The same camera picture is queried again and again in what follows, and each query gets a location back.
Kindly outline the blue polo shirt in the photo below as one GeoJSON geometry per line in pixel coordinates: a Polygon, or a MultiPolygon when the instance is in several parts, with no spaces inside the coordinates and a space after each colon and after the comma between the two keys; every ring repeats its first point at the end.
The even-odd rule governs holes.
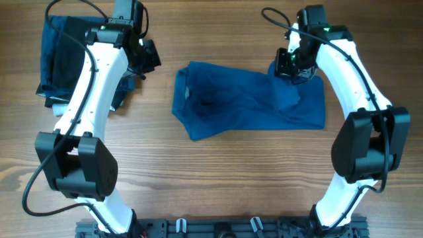
{"type": "Polygon", "coordinates": [[[323,80],[294,85],[267,73],[191,61],[175,77],[172,114],[191,140],[228,130],[321,130],[323,80]]]}

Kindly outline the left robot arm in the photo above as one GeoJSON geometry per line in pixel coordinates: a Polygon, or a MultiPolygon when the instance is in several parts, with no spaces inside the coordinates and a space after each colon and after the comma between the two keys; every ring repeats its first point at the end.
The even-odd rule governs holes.
{"type": "Polygon", "coordinates": [[[36,138],[36,172],[52,190],[86,207],[101,237],[147,236],[116,190],[118,164],[104,145],[104,130],[121,78],[144,77],[161,63],[154,42],[145,39],[148,26],[141,2],[115,2],[112,16],[77,42],[85,57],[69,105],[53,132],[36,138]]]}

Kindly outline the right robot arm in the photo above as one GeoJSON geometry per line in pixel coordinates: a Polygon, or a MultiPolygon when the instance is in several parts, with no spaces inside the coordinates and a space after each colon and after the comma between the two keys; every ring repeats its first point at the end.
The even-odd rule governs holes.
{"type": "Polygon", "coordinates": [[[410,114],[384,97],[362,64],[346,26],[331,26],[322,5],[309,5],[286,24],[288,48],[276,55],[275,75],[294,85],[311,80],[320,69],[330,81],[345,121],[331,149],[334,177],[311,210],[308,232],[338,236],[351,226],[351,215],[368,190],[383,192],[387,175],[399,167],[410,114]]]}

